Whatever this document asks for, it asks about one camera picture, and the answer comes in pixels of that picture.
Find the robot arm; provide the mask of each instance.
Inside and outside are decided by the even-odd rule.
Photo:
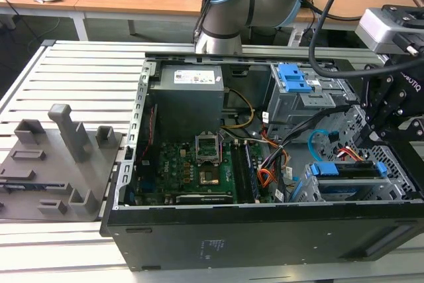
[[[244,26],[282,27],[294,20],[299,8],[299,0],[211,0],[195,51],[241,54]]]

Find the computer case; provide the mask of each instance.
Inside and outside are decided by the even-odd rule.
[[[344,70],[353,69],[346,60],[327,59],[319,62],[329,70],[339,69],[342,65]],[[307,96],[303,93],[292,94],[287,91],[289,88],[287,83],[286,86],[281,85],[282,80],[274,66],[281,64],[284,67],[287,63],[290,66],[299,66],[300,70],[308,75],[309,80],[315,78],[309,83],[320,83],[315,87],[315,93],[308,93]],[[266,65],[272,67],[264,70],[260,68]],[[160,169],[160,173],[165,172],[167,188],[174,188],[172,183],[176,178],[175,175],[179,173],[175,173],[176,168],[173,167],[178,167],[181,161],[186,162],[184,164],[186,168],[178,170],[182,176],[186,174],[184,170],[187,170],[187,175],[191,177],[191,169],[196,172],[201,168],[197,167],[194,160],[190,161],[194,163],[194,168],[187,164],[187,158],[193,158],[193,152],[197,149],[197,145],[187,146],[193,142],[180,142],[176,148],[170,148],[163,143],[165,140],[162,139],[161,129],[164,123],[158,121],[156,117],[156,114],[158,117],[161,116],[163,101],[154,96],[154,90],[157,85],[168,83],[171,78],[168,77],[169,74],[164,76],[164,72],[174,74],[175,77],[172,79],[175,83],[179,81],[178,72],[191,68],[199,72],[205,68],[216,71],[217,66],[222,72],[222,77],[217,76],[215,82],[224,80],[225,87],[236,88],[235,90],[239,90],[240,94],[247,96],[248,99],[249,94],[254,93],[257,97],[261,95],[261,103],[266,101],[265,104],[268,105],[269,120],[279,123],[280,126],[282,123],[295,125],[305,117],[312,116],[311,112],[314,110],[316,112],[322,108],[332,109],[336,105],[348,102],[349,111],[335,117],[326,117],[321,121],[320,127],[339,132],[339,140],[335,141],[336,147],[349,145],[352,149],[360,151],[351,143],[363,123],[363,111],[356,104],[355,85],[344,80],[329,80],[315,76],[306,59],[292,60],[263,56],[199,58],[190,55],[161,54],[147,56],[138,84],[125,158],[118,169],[118,176],[115,176],[116,180],[111,184],[107,214],[102,220],[103,228],[107,229],[102,234],[112,236],[131,271],[372,261],[424,231],[424,203],[419,195],[424,187],[422,175],[424,162],[408,142],[402,141],[376,144],[360,152],[371,162],[381,162],[378,165],[387,167],[390,171],[391,176],[388,179],[384,178],[384,181],[393,183],[392,188],[387,188],[393,191],[387,194],[382,192],[386,187],[380,186],[371,192],[367,190],[369,194],[363,199],[316,199],[315,196],[309,196],[308,199],[306,192],[305,195],[298,196],[301,199],[296,199],[297,189],[300,189],[298,194],[307,190],[306,183],[302,185],[300,179],[294,186],[291,199],[287,202],[276,200],[278,192],[274,188],[270,190],[271,196],[274,192],[276,194],[274,199],[271,197],[272,201],[261,201],[262,199],[258,200],[257,196],[254,201],[241,200],[239,190],[243,189],[236,183],[236,192],[224,193],[232,198],[236,194],[235,204],[213,204],[209,201],[207,204],[179,203],[178,196],[182,192],[187,192],[189,187],[199,189],[198,198],[208,198],[211,192],[215,192],[214,189],[223,191],[228,180],[249,181],[251,178],[247,167],[252,168],[253,148],[259,146],[255,143],[249,144],[247,141],[234,140],[231,142],[230,151],[229,143],[223,139],[224,136],[218,135],[217,138],[223,142],[223,146],[226,145],[224,151],[221,151],[221,159],[224,158],[221,161],[221,166],[224,166],[221,171],[225,171],[228,160],[231,160],[234,165],[233,174],[223,174],[221,183],[209,186],[211,190],[203,192],[203,197],[200,193],[203,189],[201,180],[196,179],[195,174],[194,181],[192,178],[186,178],[184,188],[176,188],[175,192],[178,193],[176,197],[165,195],[156,200],[158,188],[163,189],[161,182],[163,177],[157,174],[155,193],[152,188],[155,181],[154,178],[150,178],[152,170],[147,169],[149,166]],[[268,80],[264,85],[265,91],[256,80],[258,76]],[[203,84],[203,88],[210,89],[207,84]],[[193,93],[192,96],[193,100],[197,99],[196,94]],[[329,105],[328,101],[334,102],[335,105]],[[255,109],[260,109],[260,105],[255,102],[252,104]],[[174,105],[181,111],[182,117],[185,116],[185,109],[191,106],[191,103],[178,102]],[[234,110],[239,112],[237,109],[241,110],[226,94],[223,115]],[[199,114],[199,119],[204,120],[204,116],[204,113]],[[210,118],[215,118],[215,114],[211,113]],[[169,125],[173,127],[174,120],[170,121]],[[268,132],[280,136],[287,135],[284,125],[276,130],[272,126],[268,128]],[[302,135],[291,146],[288,145],[290,146],[288,153],[291,156],[289,164],[292,166],[293,176],[307,176],[302,170],[304,171],[305,163],[312,159],[305,145],[306,140],[303,141]],[[331,161],[337,161],[333,145],[334,142],[326,139],[320,148],[320,155]],[[250,148],[250,154],[240,152],[242,156],[238,156],[236,152],[241,148]],[[165,152],[169,161],[158,160],[159,152]],[[246,156],[248,160],[239,167],[243,157]],[[262,160],[262,157],[257,156],[256,162],[259,163],[259,160]],[[247,185],[245,189],[250,189],[249,182],[245,184]],[[140,192],[142,193],[140,196],[145,196],[147,201],[143,197],[141,201],[137,201]],[[185,196],[185,199],[189,198],[195,199],[195,196]]]

